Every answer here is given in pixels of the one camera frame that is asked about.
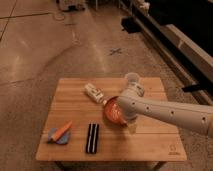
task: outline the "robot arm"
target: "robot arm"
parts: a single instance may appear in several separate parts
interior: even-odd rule
[[[127,121],[146,115],[213,138],[213,107],[143,98],[143,88],[132,82],[117,99]]]

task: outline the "wooden table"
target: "wooden table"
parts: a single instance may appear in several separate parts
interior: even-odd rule
[[[42,132],[36,154],[39,161],[166,161],[187,160],[178,129],[175,126],[139,116],[136,134],[126,127],[114,125],[102,114],[102,106],[84,93],[84,85],[92,83],[107,97],[119,95],[124,78],[63,78],[60,79]],[[160,78],[142,78],[144,97],[167,100]],[[47,144],[51,128],[73,121],[71,139],[67,145]],[[85,153],[89,123],[99,123],[97,154]]]

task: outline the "concrete floor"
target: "concrete floor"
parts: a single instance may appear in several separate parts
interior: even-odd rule
[[[0,0],[0,18],[47,12],[52,14],[0,19],[0,170],[59,170],[36,161],[35,153],[61,77],[123,77],[134,71],[160,77],[169,100],[196,103],[141,33],[122,31],[126,14],[115,6],[61,14],[54,0]],[[115,48],[122,54],[109,55]],[[213,170],[213,141],[182,129],[180,134],[188,161],[168,163],[162,171]],[[144,170],[138,163],[73,166]]]

